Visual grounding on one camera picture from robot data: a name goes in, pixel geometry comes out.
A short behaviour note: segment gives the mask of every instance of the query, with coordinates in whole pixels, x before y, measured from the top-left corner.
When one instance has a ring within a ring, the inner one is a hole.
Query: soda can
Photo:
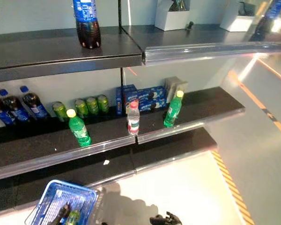
[[[66,107],[61,102],[54,103],[52,105],[52,109],[61,122],[66,122],[69,120]]]
[[[89,115],[89,111],[84,100],[80,98],[76,99],[75,106],[76,106],[77,114],[80,118],[83,119]]]
[[[92,115],[98,115],[99,108],[97,100],[94,97],[89,97],[86,99],[86,105],[88,107],[89,113]]]
[[[105,95],[100,95],[98,97],[98,105],[99,105],[99,109],[103,113],[108,113],[108,111],[109,111],[109,104],[108,104],[108,98]]]

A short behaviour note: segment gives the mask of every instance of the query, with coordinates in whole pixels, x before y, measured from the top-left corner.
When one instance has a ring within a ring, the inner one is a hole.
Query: blue bottle
[[[24,93],[23,102],[32,110],[38,119],[49,117],[49,113],[46,111],[37,94],[30,92],[26,86],[20,87],[20,90]]]
[[[16,96],[9,96],[8,92],[5,89],[0,90],[0,95],[3,98],[3,103],[11,113],[21,122],[30,122],[30,116],[27,111],[24,109],[20,100]]]
[[[16,124],[16,119],[13,116],[13,114],[8,110],[8,108],[3,104],[3,102],[0,99],[0,120],[6,125],[6,126],[12,126]]]

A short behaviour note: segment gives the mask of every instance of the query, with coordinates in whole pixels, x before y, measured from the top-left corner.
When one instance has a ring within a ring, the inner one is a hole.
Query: blue bottle label
[[[267,17],[271,19],[275,19],[279,13],[281,12],[281,0],[274,0],[272,3],[271,9],[267,13]]]
[[[24,108],[20,108],[11,112],[19,121],[28,121],[29,115]]]
[[[30,109],[33,111],[35,116],[38,118],[44,118],[44,117],[48,116],[48,113],[42,104],[38,105],[37,107],[32,107]]]
[[[15,123],[15,117],[11,115],[9,111],[1,112],[0,120],[2,120],[6,125],[12,125]]]
[[[97,21],[97,10],[95,0],[73,0],[73,5],[77,21]]]

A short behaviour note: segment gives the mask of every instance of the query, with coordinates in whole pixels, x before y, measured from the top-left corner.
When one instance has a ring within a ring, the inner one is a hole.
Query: black shelf
[[[166,110],[142,115],[138,144],[196,129],[209,121],[245,111],[245,107],[221,87],[186,93],[182,106],[175,125],[171,128],[163,125]]]
[[[91,187],[115,177],[135,175],[140,167],[158,166],[198,151],[216,147],[204,128],[163,138],[144,145],[132,144],[59,165],[0,180],[0,211],[21,207],[40,199],[53,179]]]
[[[0,35],[0,82],[141,65],[141,50],[119,27],[101,27],[102,45],[82,48],[76,29]]]
[[[177,135],[204,126],[205,123],[244,112],[244,106],[222,88],[186,93],[175,126],[165,128],[166,109],[146,112],[140,117],[138,144]],[[80,148],[66,125],[54,126],[49,121],[43,127],[33,124],[26,130],[0,128],[0,179],[95,155],[136,142],[126,128],[126,117],[106,116],[101,121],[86,121],[92,145]],[[30,132],[41,130],[42,134]]]
[[[248,32],[228,32],[218,24],[195,24],[191,30],[163,31],[154,25],[123,26],[123,29],[143,50],[143,62],[148,65],[249,53],[281,53],[281,34],[254,36],[254,27]]]
[[[92,138],[88,147],[80,148],[69,129],[0,143],[0,179],[135,143],[134,136],[128,134],[126,118],[86,127]],[[8,127],[5,130],[0,135],[11,133]]]

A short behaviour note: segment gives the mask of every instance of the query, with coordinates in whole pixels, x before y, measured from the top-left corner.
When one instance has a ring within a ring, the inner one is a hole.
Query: white floor
[[[149,225],[166,211],[184,225],[244,225],[210,151],[98,187],[90,224]],[[0,225],[22,225],[32,208],[0,217]]]

